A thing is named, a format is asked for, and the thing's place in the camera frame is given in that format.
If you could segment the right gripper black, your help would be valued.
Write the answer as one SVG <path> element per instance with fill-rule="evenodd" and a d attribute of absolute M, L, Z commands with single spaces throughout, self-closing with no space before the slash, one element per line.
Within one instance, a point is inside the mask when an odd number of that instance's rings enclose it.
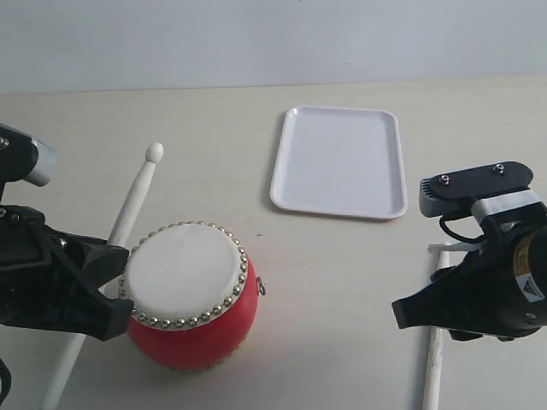
<path fill-rule="evenodd" d="M 391 304 L 399 329 L 440 327 L 458 342 L 531 336 L 546 326 L 546 228 L 470 252 L 430 279 Z"/>

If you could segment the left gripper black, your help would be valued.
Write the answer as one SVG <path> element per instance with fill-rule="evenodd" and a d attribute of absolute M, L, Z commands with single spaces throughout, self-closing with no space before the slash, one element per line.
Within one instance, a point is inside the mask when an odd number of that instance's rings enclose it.
<path fill-rule="evenodd" d="M 81 278 L 57 272 L 57 246 Z M 128 256 L 104 239 L 51 228 L 34 208 L 2 205 L 1 324 L 100 341 L 124 334 L 133 302 L 108 298 L 103 287 L 123 273 Z"/>

